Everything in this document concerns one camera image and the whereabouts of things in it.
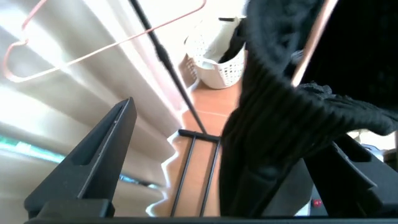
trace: curtain fold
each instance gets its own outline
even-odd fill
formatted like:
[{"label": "curtain fold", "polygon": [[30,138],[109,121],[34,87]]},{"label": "curtain fold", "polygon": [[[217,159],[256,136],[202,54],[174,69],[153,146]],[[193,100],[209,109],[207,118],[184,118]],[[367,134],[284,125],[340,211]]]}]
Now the curtain fold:
[{"label": "curtain fold", "polygon": [[[37,3],[0,3],[1,60],[7,46],[22,38],[21,24]],[[11,53],[9,69],[28,77],[138,34],[141,24],[127,6],[127,0],[47,1],[27,26],[28,45]],[[0,134],[66,156],[130,96],[138,117],[122,174],[146,185],[119,181],[114,204],[116,215],[148,215],[147,207],[162,200],[169,185],[164,166],[176,151],[167,138],[181,128],[186,106],[147,37],[28,82],[0,74]],[[0,147],[7,180],[0,183],[0,213],[7,223],[26,220],[24,198],[56,165]]]}]

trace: orange floor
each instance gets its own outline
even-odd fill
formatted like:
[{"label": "orange floor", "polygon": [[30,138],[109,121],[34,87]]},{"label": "orange floor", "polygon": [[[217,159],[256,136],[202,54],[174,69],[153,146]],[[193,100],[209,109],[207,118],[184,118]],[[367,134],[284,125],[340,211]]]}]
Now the orange floor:
[{"label": "orange floor", "polygon": [[[204,84],[199,84],[193,91],[195,108],[201,118],[207,132],[219,136],[228,115],[235,109],[240,93],[240,82],[224,90],[212,90]],[[200,131],[191,112],[183,115],[185,128],[192,131]],[[180,156],[174,160],[168,168],[172,187],[169,189],[170,199],[154,208],[158,216],[170,216],[172,204],[177,191],[176,186],[180,180],[185,158],[191,139],[177,137],[174,146]],[[185,182],[180,194],[180,200],[175,213],[176,217],[197,217],[199,215],[201,201],[205,191],[207,175],[211,166],[211,160],[215,151],[215,145],[210,142],[196,141],[187,170]],[[218,155],[211,189],[206,203],[205,216],[218,216],[218,169],[220,164],[220,153]]]}]

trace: clothes hanger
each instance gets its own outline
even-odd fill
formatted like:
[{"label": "clothes hanger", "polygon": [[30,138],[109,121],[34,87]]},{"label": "clothes hanger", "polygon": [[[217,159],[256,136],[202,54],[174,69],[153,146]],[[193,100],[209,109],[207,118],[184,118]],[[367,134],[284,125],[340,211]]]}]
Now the clothes hanger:
[{"label": "clothes hanger", "polygon": [[[47,0],[40,0],[39,3],[37,3],[36,6],[35,6],[35,7],[31,10],[31,12],[28,14],[28,16],[26,17],[25,21],[22,23],[22,33],[23,33],[23,34],[25,34],[24,31],[25,31],[25,28],[26,28],[26,26],[28,25],[29,21],[32,20],[32,18],[35,16],[35,14],[37,13],[37,11],[44,5],[44,3],[45,3],[46,1],[47,1]],[[52,73],[52,72],[55,72],[55,71],[57,71],[57,70],[60,70],[60,69],[62,69],[62,68],[65,68],[65,67],[67,67],[67,66],[73,65],[74,63],[81,62],[82,60],[84,60],[84,59],[86,59],[86,58],[89,58],[89,57],[91,57],[91,56],[93,56],[93,55],[96,55],[96,54],[98,54],[98,53],[100,53],[100,52],[102,52],[102,51],[104,51],[104,50],[110,49],[111,47],[115,47],[115,46],[117,46],[117,45],[119,45],[119,44],[125,43],[125,42],[127,42],[127,41],[129,41],[129,40],[132,40],[132,39],[136,38],[136,37],[139,37],[139,36],[142,36],[142,35],[147,34],[147,33],[149,33],[149,32],[152,32],[153,30],[156,30],[156,29],[158,29],[158,28],[161,28],[161,27],[163,27],[163,26],[166,26],[166,25],[168,25],[168,24],[171,24],[171,23],[173,23],[173,22],[175,22],[175,21],[177,21],[177,20],[179,20],[179,19],[182,19],[182,18],[184,18],[184,17],[189,16],[190,14],[193,14],[194,12],[199,11],[200,9],[203,9],[203,7],[205,7],[205,5],[206,5],[206,0],[203,0],[202,5],[201,5],[200,7],[198,7],[198,8],[196,8],[196,9],[194,9],[193,11],[190,11],[190,12],[188,12],[188,13],[182,15],[182,16],[179,16],[179,17],[177,17],[177,18],[175,18],[175,19],[172,19],[172,20],[170,20],[170,21],[168,21],[168,22],[165,22],[165,23],[163,23],[163,24],[161,24],[161,25],[159,25],[159,26],[156,26],[156,27],[153,27],[153,28],[151,28],[151,29],[145,30],[144,32],[142,32],[142,33],[140,33],[140,34],[130,36],[130,37],[124,39],[124,40],[115,42],[115,43],[113,43],[113,44],[109,44],[109,45],[107,45],[107,46],[105,46],[105,47],[102,47],[102,48],[100,48],[100,49],[98,49],[98,50],[95,50],[95,51],[92,52],[92,53],[86,54],[86,55],[84,55],[84,56],[82,56],[82,57],[80,57],[80,58],[77,58],[77,59],[74,59],[74,60],[72,60],[72,61],[70,61],[70,62],[64,63],[63,65],[60,65],[60,66],[57,66],[57,67],[53,67],[53,68],[51,68],[51,69],[48,69],[48,70],[46,70],[46,71],[33,74],[33,75],[31,75],[31,76],[28,76],[28,77],[19,77],[19,76],[13,74],[13,73],[8,69],[7,64],[8,64],[9,55],[10,55],[10,53],[11,53],[11,51],[13,50],[14,47],[25,46],[25,45],[27,45],[27,44],[29,43],[29,38],[28,38],[28,36],[26,35],[22,40],[12,43],[12,44],[7,48],[6,54],[5,54],[4,59],[3,59],[3,61],[2,61],[2,67],[3,67],[4,76],[5,76],[8,80],[10,80],[10,81],[12,81],[12,82],[14,82],[14,83],[22,83],[22,82],[26,82],[26,81],[29,81],[29,80],[33,80],[33,79],[35,79],[35,78],[41,77],[41,76],[43,76],[43,75],[46,75],[46,74],[49,74],[49,73]]]},{"label": "clothes hanger", "polygon": [[315,19],[314,25],[311,28],[310,37],[307,40],[307,43],[304,47],[303,59],[296,67],[293,79],[292,86],[297,87],[301,80],[303,79],[305,70],[310,63],[311,57],[319,43],[319,40],[325,30],[325,27],[329,21],[331,13],[333,12],[335,6],[337,5],[338,0],[325,0],[321,11],[319,12],[317,19]]}]

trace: laundry basket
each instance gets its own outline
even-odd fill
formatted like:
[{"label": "laundry basket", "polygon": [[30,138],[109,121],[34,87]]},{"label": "laundry basket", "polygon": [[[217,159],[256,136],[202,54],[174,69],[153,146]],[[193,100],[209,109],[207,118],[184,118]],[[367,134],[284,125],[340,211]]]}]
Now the laundry basket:
[{"label": "laundry basket", "polygon": [[196,74],[206,85],[222,89],[234,85],[244,69],[244,46],[238,54],[224,63],[218,63],[229,48],[229,42],[240,19],[201,21],[185,40],[187,55],[195,64]]}]

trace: black sweater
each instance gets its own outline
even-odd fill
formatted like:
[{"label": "black sweater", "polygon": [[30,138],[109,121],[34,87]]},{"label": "black sweater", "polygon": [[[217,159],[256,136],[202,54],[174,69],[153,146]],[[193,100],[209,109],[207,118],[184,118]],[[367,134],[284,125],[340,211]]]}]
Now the black sweater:
[{"label": "black sweater", "polygon": [[242,93],[221,136],[222,216],[259,216],[300,158],[348,131],[398,129],[398,1],[340,0],[303,85],[291,87],[291,55],[322,3],[248,5]]}]

